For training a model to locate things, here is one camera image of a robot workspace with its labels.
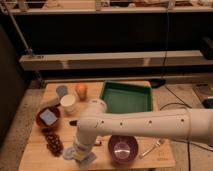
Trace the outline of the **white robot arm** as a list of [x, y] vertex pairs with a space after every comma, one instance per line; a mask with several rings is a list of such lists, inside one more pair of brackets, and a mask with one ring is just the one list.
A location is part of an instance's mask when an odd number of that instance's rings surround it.
[[213, 109], [109, 114], [104, 101], [92, 99], [77, 121], [74, 159], [85, 159], [97, 137], [108, 135], [180, 139], [213, 146]]

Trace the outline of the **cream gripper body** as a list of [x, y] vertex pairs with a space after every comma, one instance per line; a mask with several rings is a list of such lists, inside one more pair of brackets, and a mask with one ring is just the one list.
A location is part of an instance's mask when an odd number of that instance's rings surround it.
[[74, 147], [73, 157], [79, 161], [85, 159], [91, 152], [91, 148], [89, 146], [82, 145], [78, 142], [75, 142], [73, 144], [73, 147]]

